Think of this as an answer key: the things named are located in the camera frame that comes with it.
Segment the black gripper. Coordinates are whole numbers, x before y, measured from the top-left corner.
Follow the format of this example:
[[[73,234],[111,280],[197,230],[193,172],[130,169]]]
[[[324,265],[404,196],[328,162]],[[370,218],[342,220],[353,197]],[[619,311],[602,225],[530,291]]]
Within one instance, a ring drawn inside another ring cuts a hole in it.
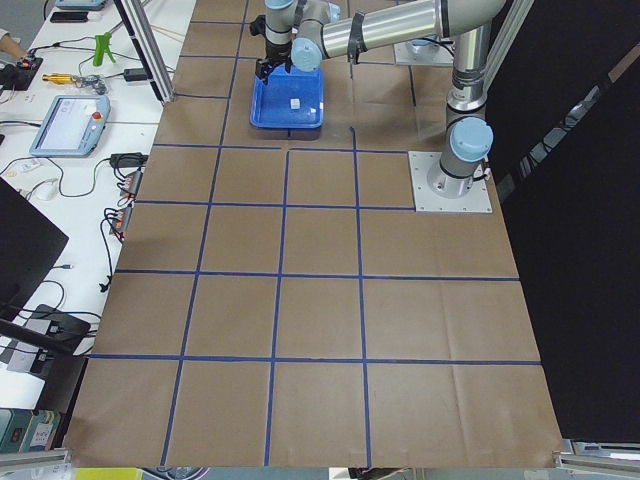
[[[265,39],[265,57],[257,59],[255,64],[255,75],[258,80],[267,84],[269,76],[280,66],[287,74],[291,73],[293,68],[291,33],[274,32],[268,27],[266,16],[259,15],[250,23],[250,34],[261,35]]]

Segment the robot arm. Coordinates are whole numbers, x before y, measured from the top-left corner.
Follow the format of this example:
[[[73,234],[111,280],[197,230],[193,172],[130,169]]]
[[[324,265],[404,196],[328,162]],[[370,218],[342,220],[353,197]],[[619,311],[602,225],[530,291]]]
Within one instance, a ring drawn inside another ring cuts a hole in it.
[[[323,60],[345,56],[356,63],[372,49],[438,35],[455,37],[490,22],[503,8],[502,1],[411,1],[351,18],[320,23],[303,19],[291,47],[291,61],[312,71]]]
[[[255,75],[266,82],[277,67],[312,72],[327,59],[355,64],[370,50],[431,35],[453,40],[447,144],[429,175],[434,192],[455,198],[466,194],[492,146],[485,71],[491,24],[503,7],[501,1],[409,1],[342,19],[329,1],[268,1],[250,24],[251,34],[265,40]]]

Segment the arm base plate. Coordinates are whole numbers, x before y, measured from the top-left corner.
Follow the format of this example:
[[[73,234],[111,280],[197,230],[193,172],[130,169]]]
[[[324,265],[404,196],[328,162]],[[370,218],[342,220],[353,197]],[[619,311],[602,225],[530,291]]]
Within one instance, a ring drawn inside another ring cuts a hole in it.
[[[413,40],[396,43],[393,46],[395,63],[398,65],[421,65],[450,67],[453,56],[441,46],[427,40]]]
[[[491,214],[486,171],[478,165],[466,179],[447,175],[440,152],[409,151],[414,208],[417,213]]]

